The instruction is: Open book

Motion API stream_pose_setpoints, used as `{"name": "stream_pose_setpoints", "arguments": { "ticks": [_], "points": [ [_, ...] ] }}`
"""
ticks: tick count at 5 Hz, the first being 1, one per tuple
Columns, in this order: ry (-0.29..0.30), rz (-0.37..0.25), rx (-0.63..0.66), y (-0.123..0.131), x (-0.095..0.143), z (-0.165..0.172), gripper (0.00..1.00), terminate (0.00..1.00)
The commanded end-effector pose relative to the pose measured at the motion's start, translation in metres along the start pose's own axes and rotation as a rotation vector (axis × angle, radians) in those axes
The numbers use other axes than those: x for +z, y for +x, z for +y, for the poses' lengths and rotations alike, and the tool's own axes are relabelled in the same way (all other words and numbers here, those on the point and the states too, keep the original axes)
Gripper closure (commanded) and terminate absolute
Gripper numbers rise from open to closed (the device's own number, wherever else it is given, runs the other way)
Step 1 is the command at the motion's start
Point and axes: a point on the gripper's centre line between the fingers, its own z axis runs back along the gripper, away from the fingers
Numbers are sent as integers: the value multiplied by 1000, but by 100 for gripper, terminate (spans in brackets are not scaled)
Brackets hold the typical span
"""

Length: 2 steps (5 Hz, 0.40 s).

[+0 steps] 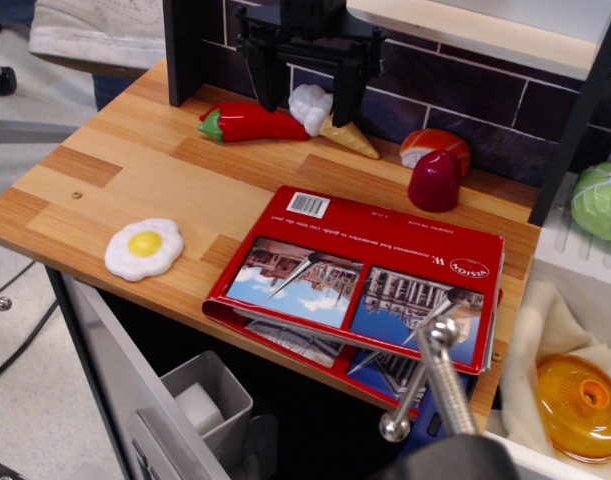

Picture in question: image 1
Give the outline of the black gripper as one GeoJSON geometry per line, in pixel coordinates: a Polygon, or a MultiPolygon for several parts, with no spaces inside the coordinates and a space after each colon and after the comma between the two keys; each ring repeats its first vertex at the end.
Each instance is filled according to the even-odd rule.
{"type": "Polygon", "coordinates": [[[274,112],[289,87],[286,63],[337,66],[332,124],[343,127],[360,107],[368,82],[380,74],[383,29],[353,16],[345,1],[281,1],[240,6],[243,53],[259,103],[274,112]]]}

